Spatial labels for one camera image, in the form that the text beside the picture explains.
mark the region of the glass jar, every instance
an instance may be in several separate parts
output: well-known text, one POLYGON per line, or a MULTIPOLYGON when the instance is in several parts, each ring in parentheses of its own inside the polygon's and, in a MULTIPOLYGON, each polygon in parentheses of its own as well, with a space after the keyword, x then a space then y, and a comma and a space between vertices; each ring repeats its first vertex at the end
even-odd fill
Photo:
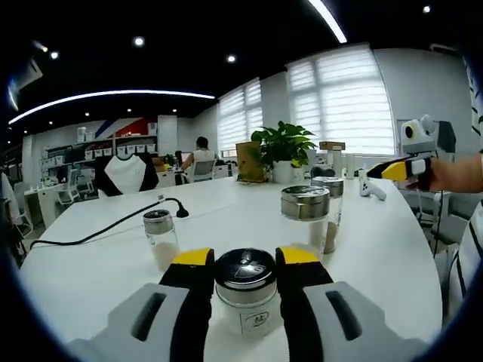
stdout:
POLYGON ((281 191, 281 213, 297 223, 307 223, 309 240, 294 243, 315 254, 319 259, 325 251, 328 227, 329 190, 319 186, 292 186, 281 191))
POLYGON ((340 217, 342 216, 342 197, 344 193, 344 180, 339 177, 314 177, 310 184, 313 186, 321 186, 329 189, 331 197, 331 205, 329 207, 327 237, 325 239, 325 254, 332 253, 335 250, 335 239, 337 230, 340 225, 340 217))
POLYGON ((173 219, 167 210, 153 210, 143 215, 144 231, 160 272, 166 272, 180 253, 173 219))
POLYGON ((275 260, 264 250, 235 249, 214 266, 216 291, 228 328, 247 337, 261 337, 282 325, 275 260))

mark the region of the white flower pot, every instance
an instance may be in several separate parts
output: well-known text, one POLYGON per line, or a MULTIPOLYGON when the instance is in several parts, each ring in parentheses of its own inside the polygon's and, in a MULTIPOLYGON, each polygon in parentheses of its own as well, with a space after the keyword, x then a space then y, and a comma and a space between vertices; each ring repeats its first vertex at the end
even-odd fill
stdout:
POLYGON ((274 183, 291 184, 294 181, 294 172, 291 161, 274 162, 272 180, 274 183))
POLYGON ((294 173, 294 183, 300 184, 303 181, 303 174, 304 174, 303 167, 294 168, 292 172, 294 173))

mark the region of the window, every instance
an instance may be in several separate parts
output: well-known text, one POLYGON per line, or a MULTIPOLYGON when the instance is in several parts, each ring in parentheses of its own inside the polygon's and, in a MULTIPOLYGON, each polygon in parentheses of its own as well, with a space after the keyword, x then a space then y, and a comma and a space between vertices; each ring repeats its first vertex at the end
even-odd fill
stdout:
POLYGON ((288 66, 295 123, 312 141, 340 141, 346 152, 395 154, 389 101, 367 45, 319 54, 288 66))
POLYGON ((262 95, 258 79, 220 98, 218 150, 221 157, 235 157, 236 143, 250 140, 263 125, 262 95))

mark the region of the metal jar lid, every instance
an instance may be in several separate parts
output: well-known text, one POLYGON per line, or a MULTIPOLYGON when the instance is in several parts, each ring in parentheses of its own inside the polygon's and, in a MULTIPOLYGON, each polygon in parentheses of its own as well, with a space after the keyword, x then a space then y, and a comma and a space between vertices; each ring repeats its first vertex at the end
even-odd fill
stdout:
POLYGON ((253 304, 266 299, 276 289, 275 260, 264 250, 230 250, 215 262, 214 278, 222 300, 230 304, 253 304))
POLYGON ((317 221, 329 213, 329 190, 320 186, 292 186, 281 191, 281 213, 289 219, 317 221))
POLYGON ((310 180, 310 185, 327 187, 331 193, 331 198, 339 198, 344 193, 344 180, 339 177, 313 177, 310 180))
POLYGON ((162 235, 174 229, 173 219, 167 210, 148 211, 143 215, 143 221, 147 234, 162 235))

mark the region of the ceiling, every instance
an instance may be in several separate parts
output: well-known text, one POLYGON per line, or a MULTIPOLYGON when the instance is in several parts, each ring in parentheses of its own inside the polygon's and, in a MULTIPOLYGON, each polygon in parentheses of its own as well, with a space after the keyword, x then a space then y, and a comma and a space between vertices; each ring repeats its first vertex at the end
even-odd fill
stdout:
MULTIPOLYGON (((9 110, 3 122, 53 100, 104 90, 153 89, 220 97, 257 76, 284 70, 291 61, 338 46, 307 0, 178 3, 134 3, 138 8, 99 4, 72 8, 68 15, 22 9, 23 32, 60 56, 52 60, 31 47, 43 77, 22 89, 19 112, 9 110), (141 48, 133 45, 137 35, 145 38, 141 48), (236 56, 234 63, 226 61, 230 54, 236 56)), ((431 43, 454 44, 438 5, 431 4, 432 11, 423 14, 425 1, 325 4, 349 44, 369 41, 373 48, 423 49, 431 43)), ((84 121, 172 114, 173 109, 178 117, 192 118, 215 103, 145 94, 76 100, 20 119, 11 125, 7 139, 13 145, 21 141, 24 130, 38 133, 84 121)))

